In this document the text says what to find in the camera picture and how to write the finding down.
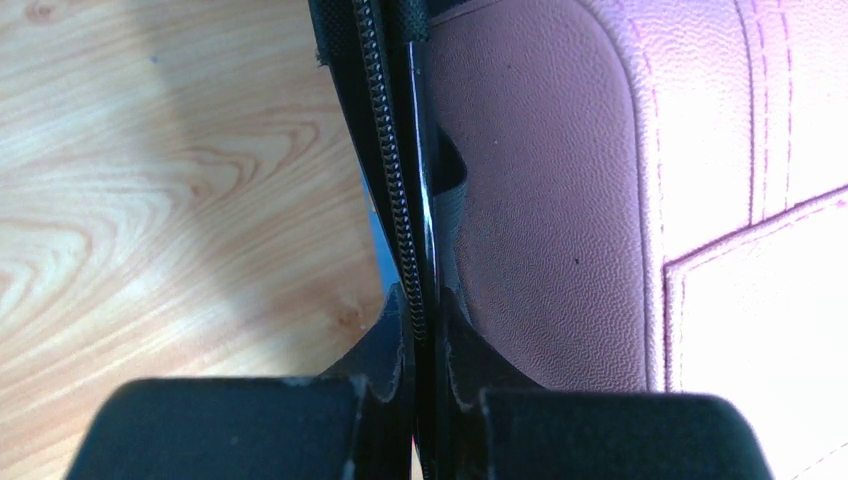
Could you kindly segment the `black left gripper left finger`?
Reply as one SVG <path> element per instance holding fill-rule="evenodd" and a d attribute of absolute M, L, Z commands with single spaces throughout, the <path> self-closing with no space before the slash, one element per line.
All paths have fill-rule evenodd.
<path fill-rule="evenodd" d="M 316 376 L 147 378 L 102 405 L 71 479 L 406 479 L 415 362 L 393 286 Z"/>

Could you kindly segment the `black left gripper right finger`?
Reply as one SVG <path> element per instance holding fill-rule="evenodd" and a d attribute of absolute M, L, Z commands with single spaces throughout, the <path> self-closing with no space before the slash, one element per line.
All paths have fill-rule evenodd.
<path fill-rule="evenodd" d="M 444 289 L 437 479 L 766 479 L 752 429 L 708 395 L 569 393 L 521 373 Z"/>

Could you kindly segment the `blue fish-print suitcase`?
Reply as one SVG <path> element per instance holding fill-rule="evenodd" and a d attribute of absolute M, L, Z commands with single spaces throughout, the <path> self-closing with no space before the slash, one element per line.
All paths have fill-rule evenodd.
<path fill-rule="evenodd" d="M 406 299 L 417 366 L 413 432 L 423 474 L 453 479 L 427 4 L 312 1 L 309 7 L 318 57 L 330 70 Z"/>

